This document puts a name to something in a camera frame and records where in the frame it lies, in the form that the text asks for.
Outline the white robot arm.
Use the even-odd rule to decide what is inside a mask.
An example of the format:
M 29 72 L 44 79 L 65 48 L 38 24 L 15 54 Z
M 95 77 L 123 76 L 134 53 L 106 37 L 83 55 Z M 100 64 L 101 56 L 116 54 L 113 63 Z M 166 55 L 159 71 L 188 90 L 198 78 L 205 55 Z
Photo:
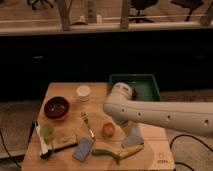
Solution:
M 153 102 L 132 99 L 133 89 L 118 82 L 103 104 L 103 111 L 119 126 L 129 121 L 213 137 L 213 102 Z

